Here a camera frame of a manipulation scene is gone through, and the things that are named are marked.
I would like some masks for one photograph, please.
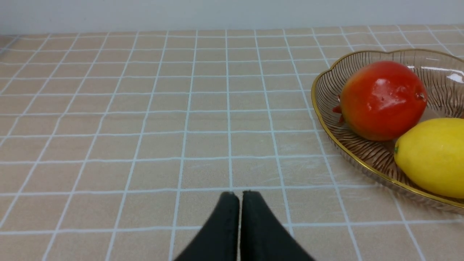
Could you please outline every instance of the fruit bowl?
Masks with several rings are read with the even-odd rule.
[[[340,114],[332,112],[348,78],[362,67],[380,60],[404,64],[422,80],[429,99],[421,121],[435,117],[464,118],[464,60],[443,52],[403,49],[353,52],[319,74],[311,89],[319,122],[341,155],[367,177],[423,205],[464,215],[464,199],[426,191],[399,169],[393,157],[395,141],[372,142],[361,138],[339,123]]]

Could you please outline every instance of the tiled countertop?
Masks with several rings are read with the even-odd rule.
[[[169,260],[260,191],[319,261],[462,260],[461,216],[331,147],[311,84],[356,50],[464,56],[464,26],[1,36],[0,260]]]

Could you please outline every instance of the lemon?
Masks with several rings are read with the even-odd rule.
[[[421,188],[464,198],[464,119],[435,118],[417,124],[397,140],[394,159]]]

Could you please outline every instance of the white wall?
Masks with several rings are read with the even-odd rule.
[[[0,0],[0,33],[464,23],[464,0]]]

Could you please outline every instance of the gold rim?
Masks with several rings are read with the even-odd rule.
[[[346,57],[350,56],[350,55],[354,55],[354,54],[357,54],[357,53],[360,53],[360,52],[376,52],[376,53],[383,53],[383,54],[391,54],[391,53],[395,53],[395,52],[404,52],[404,51],[424,51],[424,52],[432,52],[432,53],[436,53],[436,54],[441,54],[441,55],[444,55],[444,56],[448,56],[452,59],[455,59],[455,60],[458,60],[462,63],[464,63],[464,60],[463,59],[460,59],[456,56],[453,56],[453,55],[450,55],[448,53],[444,53],[444,52],[439,52],[439,51],[433,51],[433,50],[427,50],[427,49],[415,49],[415,48],[408,48],[408,49],[398,49],[398,50],[395,50],[395,51],[391,51],[391,52],[383,52],[383,51],[374,51],[374,50],[362,50],[362,51],[356,51],[356,52],[351,52],[349,54],[346,54],[344,55],[343,57],[341,57],[340,59],[338,59],[336,62],[334,62],[332,64],[332,66],[325,70],[324,72],[320,73],[316,79],[314,79],[314,82],[313,82],[313,85],[311,87],[311,100],[313,102],[313,107],[314,107],[314,111],[316,112],[316,115],[317,115],[317,118],[319,119],[319,122],[321,123],[322,127],[324,128],[324,131],[327,133],[327,135],[330,137],[330,139],[332,139],[337,145],[338,147],[340,147],[345,153],[348,154],[348,156],[350,156],[352,159],[354,159],[357,163],[359,163],[363,168],[371,171],[372,173],[380,176],[381,178],[383,178],[384,180],[390,182],[390,183],[393,183],[399,187],[401,187],[402,189],[405,189],[409,192],[412,192],[414,194],[417,194],[417,195],[420,195],[420,196],[423,196],[423,197],[426,197],[426,198],[429,198],[429,199],[432,199],[432,200],[435,200],[435,201],[438,201],[438,202],[441,202],[441,203],[444,203],[444,204],[447,204],[447,205],[451,205],[451,206],[454,206],[454,207],[457,207],[457,208],[461,208],[461,209],[464,209],[464,204],[461,204],[461,203],[457,203],[457,202],[454,202],[454,201],[451,201],[451,200],[447,200],[447,199],[444,199],[444,198],[441,198],[439,196],[435,196],[435,195],[432,195],[432,194],[429,194],[429,193],[426,193],[426,192],[423,192],[421,190],[418,190],[418,189],[415,189],[411,186],[408,186],[402,182],[399,182],[398,180],[395,180],[395,179],[392,179],[390,178],[389,176],[385,175],[384,173],[374,169],[372,166],[370,166],[369,164],[367,164],[366,162],[362,161],[360,158],[358,158],[355,154],[353,154],[350,150],[348,150],[345,146],[342,145],[342,143],[340,143],[338,141],[338,139],[332,134],[332,132],[329,130],[329,128],[327,127],[327,125],[325,124],[323,118],[322,118],[322,114],[321,112],[319,111],[319,108],[317,107],[317,101],[316,101],[316,84],[317,82],[319,81],[319,78],[322,77],[322,75],[326,74],[326,73],[329,73],[331,72],[335,66],[341,62],[343,59],[345,59]]]

